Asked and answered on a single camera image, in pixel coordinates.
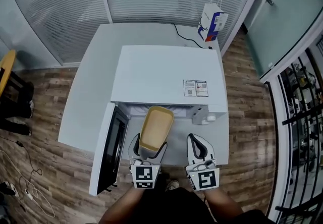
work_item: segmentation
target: door handle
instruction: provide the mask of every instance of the door handle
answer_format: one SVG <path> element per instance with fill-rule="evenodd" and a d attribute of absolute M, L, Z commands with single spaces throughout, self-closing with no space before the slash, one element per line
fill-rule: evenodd
<path fill-rule="evenodd" d="M 274 5 L 273 0 L 266 0 L 266 2 L 269 3 L 270 6 L 273 6 Z"/>

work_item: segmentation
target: paper bag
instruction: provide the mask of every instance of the paper bag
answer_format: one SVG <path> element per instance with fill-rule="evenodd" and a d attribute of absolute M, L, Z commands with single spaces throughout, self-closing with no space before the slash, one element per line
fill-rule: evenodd
<path fill-rule="evenodd" d="M 228 18 L 217 4 L 205 4 L 198 24 L 198 34 L 205 41 L 213 41 L 217 38 L 218 32 L 224 28 Z"/>

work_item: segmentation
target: open microwave door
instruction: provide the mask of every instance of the open microwave door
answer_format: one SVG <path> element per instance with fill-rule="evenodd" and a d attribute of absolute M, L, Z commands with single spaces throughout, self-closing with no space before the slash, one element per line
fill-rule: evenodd
<path fill-rule="evenodd" d="M 96 196 L 117 180 L 128 118 L 114 103 L 108 103 L 96 145 L 89 194 Z"/>

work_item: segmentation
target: power cord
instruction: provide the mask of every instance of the power cord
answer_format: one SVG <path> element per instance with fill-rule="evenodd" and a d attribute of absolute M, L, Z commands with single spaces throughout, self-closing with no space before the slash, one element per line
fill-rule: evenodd
<path fill-rule="evenodd" d="M 52 205 L 50 204 L 50 202 L 47 200 L 47 198 L 43 195 L 43 193 L 42 192 L 40 192 L 38 189 L 36 189 L 36 187 L 33 185 L 33 183 L 31 183 L 31 176 L 32 176 L 32 174 L 34 173 L 34 172 L 36 172 L 36 173 L 38 173 L 40 176 L 42 176 L 42 169 L 35 169 L 34 167 L 33 167 L 33 165 L 32 165 L 32 163 L 31 163 L 31 157 L 30 157 L 30 154 L 29 154 L 29 152 L 28 152 L 28 150 L 24 147 L 24 145 L 20 142 L 20 141 L 13 141 L 13 140 L 9 140 L 9 139 L 6 139 L 6 138 L 4 138 L 4 137 L 1 137 L 0 136 L 0 138 L 2 138 L 2 139 L 5 139 L 5 140 L 7 140 L 7 141 L 10 141 L 10 142 L 14 142 L 14 143 L 16 143 L 19 147 L 23 147 L 25 150 L 26 150 L 26 152 L 27 152 L 27 154 L 28 154 L 28 157 L 29 157 L 29 163 L 30 163 L 30 166 L 31 166 L 31 168 L 32 168 L 32 171 L 30 172 L 30 177 L 29 177 L 29 179 L 26 179 L 21 173 L 20 173 L 20 171 L 17 169 L 17 167 L 15 166 L 15 164 L 12 162 L 12 160 L 10 159 L 10 157 L 8 156 L 8 154 L 5 152 L 5 151 L 3 151 L 3 150 L 0 150 L 0 152 L 2 152 L 2 153 L 4 153 L 6 156 L 7 156 L 7 158 L 8 158 L 8 160 L 9 160 L 9 162 L 12 164 L 12 166 L 14 167 L 14 169 L 20 174 L 20 177 L 19 177 L 19 186 L 20 186 L 20 190 L 21 190 L 21 192 L 22 192 L 22 198 L 20 198 L 20 201 L 24 198 L 24 191 L 22 190 L 22 188 L 21 188 L 21 184 L 20 184 L 20 180 L 21 180 L 21 178 L 23 178 L 24 180 L 25 180 L 25 184 L 26 184 L 26 189 L 25 189 L 25 191 L 26 191 L 26 193 L 28 194 L 28 197 L 31 199 L 31 200 L 33 200 L 37 205 L 38 205 L 38 207 L 44 212 L 44 214 L 45 215 L 47 215 L 48 217 L 51 217 L 51 218 L 55 218 L 55 212 L 54 212 L 54 209 L 52 208 Z M 47 214 L 45 211 L 44 211 L 44 209 L 39 205 L 39 203 L 38 202 L 36 202 L 35 200 L 34 200 L 34 198 L 30 195 L 30 193 L 28 192 L 28 186 L 29 185 L 31 185 L 32 186 L 32 188 L 31 188 L 31 192 L 32 192 L 32 194 L 34 195 L 34 197 L 35 198 L 39 198 L 39 194 L 41 194 L 41 196 L 46 200 L 46 202 L 48 203 L 48 205 L 49 205 L 49 207 L 47 206 L 47 208 L 48 209 L 50 209 L 51 211 L 52 211 L 52 215 L 49 215 L 49 214 Z"/>
<path fill-rule="evenodd" d="M 186 37 L 183 37 L 183 36 L 181 36 L 179 33 L 178 33 L 178 30 L 177 30 L 177 27 L 176 27 L 176 25 L 172 22 L 171 24 L 173 24 L 174 25 L 174 27 L 175 27 L 175 29 L 176 29 L 176 32 L 177 32 L 177 34 L 181 37 L 181 38 L 183 38 L 183 39 L 185 39 L 185 40 L 188 40 L 188 41 L 193 41 L 199 48 L 203 48 L 204 49 L 204 47 L 202 47 L 202 46 L 200 46 L 198 43 L 196 43 L 196 41 L 195 40 L 193 40 L 193 39 L 189 39 L 189 38 L 186 38 Z"/>

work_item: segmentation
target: white microwave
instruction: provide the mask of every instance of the white microwave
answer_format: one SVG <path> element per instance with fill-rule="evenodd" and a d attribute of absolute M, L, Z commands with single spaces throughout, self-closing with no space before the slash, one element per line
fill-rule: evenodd
<path fill-rule="evenodd" d="M 229 147 L 229 141 L 221 137 L 221 126 L 228 125 L 228 118 L 222 117 L 228 113 L 228 104 L 217 52 L 177 46 L 123 46 L 97 140 L 90 194 L 97 195 L 114 185 L 120 160 L 128 159 L 130 142 L 141 132 L 152 105 L 166 107 L 175 117 L 163 164 L 187 165 L 189 133 L 206 139 L 216 153 L 227 154 L 219 147 Z"/>

